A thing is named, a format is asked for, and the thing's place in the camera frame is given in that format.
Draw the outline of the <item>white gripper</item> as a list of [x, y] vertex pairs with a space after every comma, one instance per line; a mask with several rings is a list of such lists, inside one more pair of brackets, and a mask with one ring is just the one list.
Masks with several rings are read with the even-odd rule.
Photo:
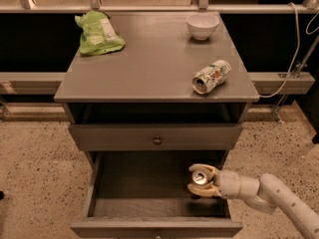
[[188, 190], [202, 197], [221, 197], [223, 199], [236, 199], [240, 193], [241, 178], [230, 170], [220, 170], [208, 164], [193, 164], [189, 169], [190, 172], [199, 171], [207, 177], [214, 177], [213, 184], [196, 185], [190, 183]]

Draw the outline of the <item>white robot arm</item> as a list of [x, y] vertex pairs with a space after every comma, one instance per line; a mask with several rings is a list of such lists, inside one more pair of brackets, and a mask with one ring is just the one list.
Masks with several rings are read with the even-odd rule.
[[319, 214], [278, 177], [264, 173], [258, 179], [207, 164], [193, 164], [188, 190], [200, 197], [240, 199], [252, 209], [273, 213], [279, 208], [305, 239], [319, 239]]

